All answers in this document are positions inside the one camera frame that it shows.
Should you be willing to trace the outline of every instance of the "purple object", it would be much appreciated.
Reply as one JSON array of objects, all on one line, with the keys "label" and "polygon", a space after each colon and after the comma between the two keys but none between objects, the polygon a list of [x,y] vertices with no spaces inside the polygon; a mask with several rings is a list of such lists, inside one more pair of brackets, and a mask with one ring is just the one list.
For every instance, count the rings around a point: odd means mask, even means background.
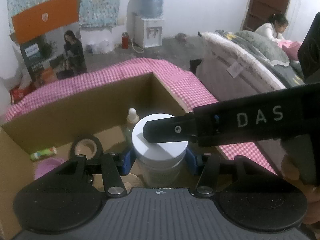
[{"label": "purple object", "polygon": [[65,160],[62,158],[48,158],[40,161],[35,171],[35,180],[39,179],[44,174],[47,174],[49,171],[52,171],[64,162]]}]

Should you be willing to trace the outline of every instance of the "white shield logo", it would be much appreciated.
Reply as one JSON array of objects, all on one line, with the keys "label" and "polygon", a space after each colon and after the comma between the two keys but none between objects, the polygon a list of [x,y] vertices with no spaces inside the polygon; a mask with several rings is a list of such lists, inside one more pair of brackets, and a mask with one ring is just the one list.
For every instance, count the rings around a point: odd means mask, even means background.
[{"label": "white shield logo", "polygon": [[42,20],[43,20],[44,22],[46,22],[46,21],[49,19],[48,13],[42,14],[42,15],[41,15],[41,18],[42,18]]}]

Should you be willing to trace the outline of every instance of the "white shirt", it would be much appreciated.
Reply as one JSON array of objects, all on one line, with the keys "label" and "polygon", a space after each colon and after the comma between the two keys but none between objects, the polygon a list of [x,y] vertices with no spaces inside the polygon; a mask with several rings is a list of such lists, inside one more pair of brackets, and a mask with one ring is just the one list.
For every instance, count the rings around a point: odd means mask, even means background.
[{"label": "white shirt", "polygon": [[279,42],[284,39],[281,33],[276,32],[272,23],[265,23],[264,25],[261,25],[258,29],[256,29],[255,33],[258,33],[261,36],[275,42]]}]

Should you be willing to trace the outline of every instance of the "white dropper bulb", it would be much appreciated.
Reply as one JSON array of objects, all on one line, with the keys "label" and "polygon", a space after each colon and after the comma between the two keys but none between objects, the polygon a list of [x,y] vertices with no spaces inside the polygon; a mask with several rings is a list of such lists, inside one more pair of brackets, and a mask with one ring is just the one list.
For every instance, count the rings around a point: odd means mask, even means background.
[{"label": "white dropper bulb", "polygon": [[137,111],[134,108],[129,109],[129,114],[127,117],[127,121],[129,123],[137,123],[139,122],[139,116],[137,115]]}]

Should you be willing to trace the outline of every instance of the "pink checkered tablecloth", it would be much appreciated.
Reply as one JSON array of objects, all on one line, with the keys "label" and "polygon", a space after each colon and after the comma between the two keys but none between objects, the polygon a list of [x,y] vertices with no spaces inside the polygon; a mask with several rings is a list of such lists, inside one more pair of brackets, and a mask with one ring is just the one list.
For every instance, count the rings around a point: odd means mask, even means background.
[{"label": "pink checkered tablecloth", "polygon": [[[6,119],[28,113],[53,101],[116,82],[121,79],[153,72],[170,90],[181,98],[189,110],[194,107],[216,103],[216,98],[189,71],[184,71],[166,60],[136,58],[121,62],[102,70],[60,80],[43,86],[11,106]],[[253,142],[220,146],[225,155],[233,160],[243,155],[274,172],[268,161]]]}]

